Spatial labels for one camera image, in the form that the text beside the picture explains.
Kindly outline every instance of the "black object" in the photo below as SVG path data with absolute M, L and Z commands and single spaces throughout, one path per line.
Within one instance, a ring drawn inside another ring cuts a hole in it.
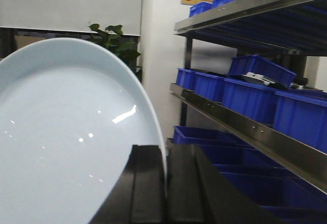
M 276 83 L 269 83 L 267 87 L 272 87 L 275 89 L 279 89 L 279 90 L 288 90 L 284 85 L 282 85 L 280 82 L 276 82 Z
M 190 68 L 190 70 L 191 71 L 194 71 L 194 72 L 200 72 L 200 73 L 210 74 L 210 75 L 218 76 L 218 77 L 227 77 L 227 75 L 225 75 L 225 74 L 219 74 L 219 73 L 216 73 L 216 72 L 209 72 L 209 71 L 205 71 L 205 70 L 202 70 L 202 69 Z
M 89 224 L 165 223 L 164 182 L 159 147 L 133 145 L 120 178 Z
M 169 223 L 204 223 L 193 147 L 173 144 L 168 157 Z
M 305 77 L 294 77 L 293 82 L 295 82 L 298 85 L 306 86 L 308 84 L 308 79 Z
M 159 147 L 134 145 L 89 224 L 285 224 L 234 187 L 198 145 L 173 144 L 167 185 L 166 199 Z

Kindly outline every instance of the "potted plant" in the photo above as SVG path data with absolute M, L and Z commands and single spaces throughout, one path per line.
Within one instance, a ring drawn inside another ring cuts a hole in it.
M 122 25 L 107 26 L 103 31 L 99 29 L 99 24 L 92 24 L 89 28 L 97 34 L 91 33 L 89 41 L 114 53 L 141 81 L 142 68 L 137 65 L 137 57 L 141 54 L 136 50 L 136 43 L 133 40 L 125 40 L 122 37 L 124 35 L 122 27 Z

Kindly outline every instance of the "white plate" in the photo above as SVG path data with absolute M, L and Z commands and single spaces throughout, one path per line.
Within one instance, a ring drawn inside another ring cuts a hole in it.
M 0 62 L 0 223 L 88 223 L 133 144 L 165 147 L 142 86 L 88 41 L 44 40 Z

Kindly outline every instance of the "stainless steel shelf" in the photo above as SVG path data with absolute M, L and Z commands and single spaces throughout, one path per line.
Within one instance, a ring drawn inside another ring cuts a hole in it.
M 238 49 L 327 56 L 327 0 L 235 0 L 175 25 L 177 35 Z
M 185 104 L 327 193 L 327 154 L 176 84 L 172 83 L 170 90 Z

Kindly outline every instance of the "shelf rail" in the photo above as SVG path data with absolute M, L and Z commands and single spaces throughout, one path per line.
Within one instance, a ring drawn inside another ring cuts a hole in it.
M 177 35 L 255 52 L 327 56 L 327 0 L 234 0 L 175 24 Z
M 183 103 L 217 122 L 285 168 L 327 193 L 327 154 L 172 83 Z

